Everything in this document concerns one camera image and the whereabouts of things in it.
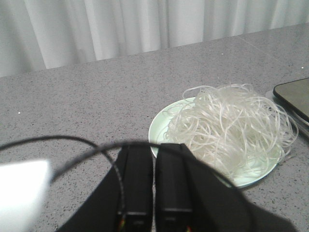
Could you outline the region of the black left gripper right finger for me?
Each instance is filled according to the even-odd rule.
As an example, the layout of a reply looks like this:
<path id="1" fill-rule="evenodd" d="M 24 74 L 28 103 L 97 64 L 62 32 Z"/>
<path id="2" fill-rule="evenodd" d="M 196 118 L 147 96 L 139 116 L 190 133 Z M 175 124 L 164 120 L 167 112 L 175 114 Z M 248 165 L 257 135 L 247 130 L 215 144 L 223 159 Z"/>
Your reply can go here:
<path id="1" fill-rule="evenodd" d="M 182 153 L 184 144 L 162 144 L 155 164 L 155 224 L 158 232 L 191 232 L 192 204 Z"/>

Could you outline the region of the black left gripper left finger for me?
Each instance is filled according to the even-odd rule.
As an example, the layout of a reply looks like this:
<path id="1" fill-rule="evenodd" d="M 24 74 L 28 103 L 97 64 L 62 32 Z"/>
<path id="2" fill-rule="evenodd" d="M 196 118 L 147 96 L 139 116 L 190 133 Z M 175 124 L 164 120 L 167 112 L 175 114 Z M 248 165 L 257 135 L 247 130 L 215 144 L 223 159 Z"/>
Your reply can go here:
<path id="1" fill-rule="evenodd" d="M 122 180 L 126 218 L 120 219 L 119 232 L 150 232 L 153 220 L 153 158 L 149 147 L 124 146 L 119 158 L 125 159 Z"/>

